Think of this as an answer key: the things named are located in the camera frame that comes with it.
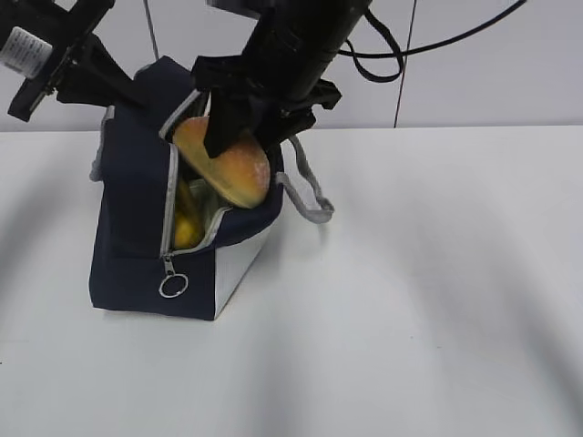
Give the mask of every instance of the metal ring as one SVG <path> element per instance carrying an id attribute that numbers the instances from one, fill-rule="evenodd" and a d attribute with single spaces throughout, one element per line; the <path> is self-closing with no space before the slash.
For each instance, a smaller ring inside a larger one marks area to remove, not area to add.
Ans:
<path id="1" fill-rule="evenodd" d="M 180 290 L 178 290 L 175 294 L 166 294 L 166 291 L 164 291 L 164 287 L 166 287 L 166 284 L 168 284 L 171 279 L 175 279 L 175 278 L 180 278 L 180 279 L 184 280 L 184 286 Z M 189 277 L 186 275 L 183 275 L 183 274 L 175 273 L 173 275 L 168 275 L 162 281 L 162 283 L 160 284 L 159 293 L 160 293 L 160 296 L 162 296 L 164 299 L 176 299 L 178 296 L 182 296 L 188 288 L 189 288 Z"/>

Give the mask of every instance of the gray strap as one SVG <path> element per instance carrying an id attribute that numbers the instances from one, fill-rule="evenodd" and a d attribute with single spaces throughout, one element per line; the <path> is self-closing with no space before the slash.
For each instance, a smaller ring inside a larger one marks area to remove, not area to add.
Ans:
<path id="1" fill-rule="evenodd" d="M 100 131 L 100 140 L 99 140 L 99 148 L 97 149 L 97 156 L 95 161 L 93 161 L 93 165 L 91 167 L 91 174 L 89 175 L 89 179 L 92 182 L 100 182 L 103 180 L 103 175 L 101 174 L 101 156 L 103 155 L 103 147 L 105 142 L 105 132 L 106 132 L 106 123 L 111 120 L 116 114 L 116 107 L 108 107 L 106 114 L 103 116 L 103 120 L 101 120 L 101 131 Z"/>
<path id="2" fill-rule="evenodd" d="M 291 203 L 296 207 L 298 212 L 311 223 L 317 225 L 323 225 L 332 220 L 334 214 L 334 206 L 330 200 L 328 200 L 322 193 L 322 187 L 318 182 L 318 179 L 314 176 L 310 164 L 308 163 L 308 158 L 303 150 L 302 143 L 294 135 L 290 137 L 290 142 L 295 150 L 295 160 L 298 166 L 298 171 L 304 179 L 308 181 L 313 189 L 313 195 L 316 197 L 316 202 L 322 209 L 310 209 L 305 204 L 302 196 L 298 193 L 298 190 L 293 186 L 290 177 L 285 173 L 278 173 L 275 176 L 275 180 L 278 184 L 282 185 L 286 193 L 290 197 Z"/>
<path id="3" fill-rule="evenodd" d="M 198 89 L 193 89 L 189 96 L 177 107 L 166 122 L 162 125 L 162 128 L 159 131 L 159 136 L 162 139 L 166 139 L 166 135 L 169 133 L 170 129 L 176 123 L 176 120 L 180 118 L 180 116 L 186 111 L 192 103 L 199 98 L 200 91 Z"/>

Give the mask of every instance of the zipper pull ring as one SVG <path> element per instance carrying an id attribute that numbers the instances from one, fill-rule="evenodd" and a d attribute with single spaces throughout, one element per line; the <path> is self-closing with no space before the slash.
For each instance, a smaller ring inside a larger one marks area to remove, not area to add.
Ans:
<path id="1" fill-rule="evenodd" d="M 172 257 L 169 256 L 164 257 L 164 270 L 166 271 L 166 278 L 162 280 L 162 283 L 160 284 L 160 296 L 164 299 L 176 299 L 177 297 L 182 296 L 189 288 L 189 277 L 176 272 L 174 269 L 174 263 L 172 262 Z M 169 286 L 171 281 L 177 281 L 178 284 L 183 282 L 183 285 L 178 289 L 178 291 L 169 293 L 166 291 L 166 288 Z"/>

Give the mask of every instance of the zipper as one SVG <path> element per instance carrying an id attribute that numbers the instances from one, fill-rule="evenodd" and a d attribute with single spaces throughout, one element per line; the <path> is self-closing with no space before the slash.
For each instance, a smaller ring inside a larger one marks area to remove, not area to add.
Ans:
<path id="1" fill-rule="evenodd" d="M 172 263 L 171 257 L 164 257 L 164 269 L 166 271 L 166 278 L 162 280 L 159 286 L 159 294 L 164 299 L 176 299 L 178 296 L 182 296 L 186 290 L 189 289 L 189 277 L 174 270 L 174 264 Z M 166 286 L 172 281 L 180 281 L 181 287 L 170 294 L 166 291 Z"/>
<path id="2" fill-rule="evenodd" d="M 214 239 L 217 237 L 219 232 L 220 224 L 225 216 L 225 214 L 232 210 L 232 207 L 222 207 L 215 212 L 215 215 L 210 222 L 209 228 L 207 229 L 204 239 L 200 244 L 192 249 L 182 249 L 182 250 L 172 250 L 172 240 L 174 231 L 174 208 L 176 203 L 176 191 L 178 189 L 179 181 L 179 150 L 172 144 L 170 145 L 170 165 L 169 165 L 169 177 L 168 177 L 168 189 L 166 192 L 166 208 L 164 211 L 164 225 L 162 228 L 162 242 L 160 247 L 160 257 L 164 260 L 165 268 L 168 271 L 168 267 L 171 265 L 172 257 L 178 255 L 187 255 L 190 253 L 195 253 L 200 250 L 205 249 L 210 246 Z"/>
<path id="3" fill-rule="evenodd" d="M 166 190 L 166 208 L 164 209 L 164 226 L 162 228 L 162 242 L 160 256 L 165 257 L 170 253 L 172 244 L 172 231 L 174 230 L 174 204 L 176 202 L 176 190 L 179 183 L 179 150 L 170 145 L 170 166 L 168 173 L 168 188 Z"/>

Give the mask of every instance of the bag strap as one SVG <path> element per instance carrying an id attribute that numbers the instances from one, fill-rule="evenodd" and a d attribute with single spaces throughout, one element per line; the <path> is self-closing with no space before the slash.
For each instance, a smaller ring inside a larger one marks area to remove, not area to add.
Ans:
<path id="1" fill-rule="evenodd" d="M 184 99 L 184 101 L 170 114 L 166 122 L 162 125 L 159 131 L 160 138 L 171 142 L 172 138 L 168 138 L 170 130 L 176 126 L 181 117 L 184 117 L 184 114 L 190 110 L 192 112 L 192 117 L 200 117 L 204 115 L 206 106 L 207 106 L 208 99 L 206 96 L 201 93 L 198 89 L 193 89 L 190 94 Z"/>
<path id="2" fill-rule="evenodd" d="M 308 158 L 306 157 L 306 153 L 303 149 L 300 139 L 294 135 L 290 137 L 289 141 L 295 150 L 295 161 L 296 165 L 298 166 L 298 171 L 312 187 L 313 195 L 315 196 L 316 202 L 318 202 L 318 205 L 320 205 L 321 209 L 311 209 L 305 204 L 302 196 L 300 196 L 300 193 L 298 193 L 298 190 L 292 184 L 292 181 L 287 174 L 283 172 L 277 173 L 275 175 L 275 181 L 277 184 L 283 186 L 285 192 L 290 197 L 291 203 L 293 203 L 293 206 L 298 210 L 302 217 L 316 225 L 323 225 L 328 223 L 330 220 L 332 220 L 332 216 L 334 215 L 334 205 L 323 195 L 322 187 L 320 186 L 318 179 L 313 174 L 312 168 L 310 167 L 310 163 L 308 162 Z"/>
<path id="3" fill-rule="evenodd" d="M 97 156 L 91 165 L 91 173 L 89 174 L 89 179 L 91 182 L 101 182 L 103 181 L 103 175 L 101 174 L 101 158 L 103 156 L 103 147 L 106 142 L 106 123 L 112 120 L 116 115 L 116 107 L 111 106 L 106 110 L 106 114 L 101 120 L 101 128 L 99 134 L 99 148 L 97 149 Z"/>

